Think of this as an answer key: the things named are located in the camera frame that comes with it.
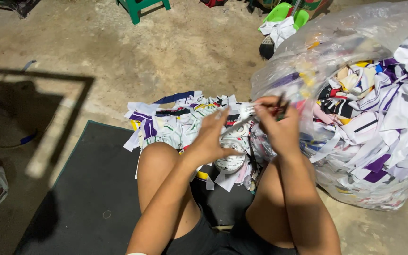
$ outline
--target white cloth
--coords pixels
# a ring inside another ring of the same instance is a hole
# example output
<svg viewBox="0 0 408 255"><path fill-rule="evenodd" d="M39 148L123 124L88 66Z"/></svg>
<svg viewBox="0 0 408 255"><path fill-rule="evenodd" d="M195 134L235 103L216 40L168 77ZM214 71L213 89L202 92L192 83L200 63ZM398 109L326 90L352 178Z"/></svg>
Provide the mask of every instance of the white cloth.
<svg viewBox="0 0 408 255"><path fill-rule="evenodd" d="M259 27L259 30L263 33L263 35L270 34L274 51L276 51L278 46L284 42L284 40L297 32L293 25L294 17L290 16L282 21L266 21Z"/></svg>

